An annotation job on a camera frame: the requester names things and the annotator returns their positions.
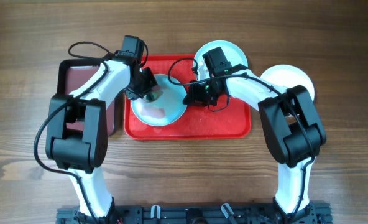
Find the green yellow sponge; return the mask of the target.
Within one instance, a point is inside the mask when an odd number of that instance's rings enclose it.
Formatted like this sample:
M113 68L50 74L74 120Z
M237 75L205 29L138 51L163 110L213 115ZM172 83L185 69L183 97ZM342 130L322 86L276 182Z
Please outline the green yellow sponge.
M161 96L161 94L162 92L160 90L151 91L148 94L146 94L144 100L149 103L154 102Z

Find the light blue plate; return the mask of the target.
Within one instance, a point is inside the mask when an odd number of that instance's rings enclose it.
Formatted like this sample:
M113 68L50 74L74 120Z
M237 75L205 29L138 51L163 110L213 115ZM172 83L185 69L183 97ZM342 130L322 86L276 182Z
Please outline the light blue plate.
M141 122L149 126L166 126L184 114L187 105L182 101L186 97L186 90L184 86L170 83L165 74L156 74L155 79L158 84L155 90L160 90L161 96L150 103L144 98L131 101L131 109Z
M204 44L194 56L194 59L198 63L198 74L196 75L197 81L204 80L210 77L209 71L205 64L205 60L203 59L203 55L217 47L222 48L227 60L231 62L231 65L242 64L247 67L249 66L245 53L237 45L226 40L214 40L208 42L207 44Z

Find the light blue back plate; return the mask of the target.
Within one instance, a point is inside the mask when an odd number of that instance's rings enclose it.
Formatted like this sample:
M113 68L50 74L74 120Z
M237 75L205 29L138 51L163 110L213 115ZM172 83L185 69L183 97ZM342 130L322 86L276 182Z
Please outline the light blue back plate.
M222 48L227 60L231 62L231 65L242 64L247 67L249 66L245 53L237 45L226 40L214 40L208 42L207 44L204 44L194 56L194 59L198 63L198 74L196 75L197 81L204 80L210 77L209 71L205 64L205 60L203 59L203 55L217 47Z

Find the white plate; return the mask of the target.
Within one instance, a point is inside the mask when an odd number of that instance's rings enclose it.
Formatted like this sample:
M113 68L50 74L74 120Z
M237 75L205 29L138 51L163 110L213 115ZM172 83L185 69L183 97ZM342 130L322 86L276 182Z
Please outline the white plate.
M271 84L287 88L301 85L308 90L311 99L315 100L315 87L311 78L298 67L284 64L274 65L264 71L260 77Z

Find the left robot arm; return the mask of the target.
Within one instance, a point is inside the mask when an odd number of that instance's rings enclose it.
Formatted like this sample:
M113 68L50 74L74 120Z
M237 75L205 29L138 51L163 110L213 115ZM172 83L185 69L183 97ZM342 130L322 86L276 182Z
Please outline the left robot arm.
M71 179L80 206L75 220L111 223L117 220L114 199L104 180L102 163L108 146L107 108L122 91L129 98L145 96L156 85L150 68L141 70L142 54L118 50L103 58L64 60L59 67L57 93L51 98L45 152L55 161L55 173ZM65 78L72 67L95 66L87 82L65 94Z

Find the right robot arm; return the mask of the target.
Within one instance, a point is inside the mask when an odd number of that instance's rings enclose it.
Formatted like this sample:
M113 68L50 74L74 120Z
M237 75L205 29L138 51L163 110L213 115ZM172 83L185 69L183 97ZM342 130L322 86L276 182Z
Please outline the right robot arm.
M308 184L312 165L326 143L320 116L314 105L315 91L309 76L293 65L274 65L256 76L245 65L224 62L219 67L194 65L193 90L223 93L259 112L265 142L278 162L278 189L274 203L287 221L300 218L309 205Z

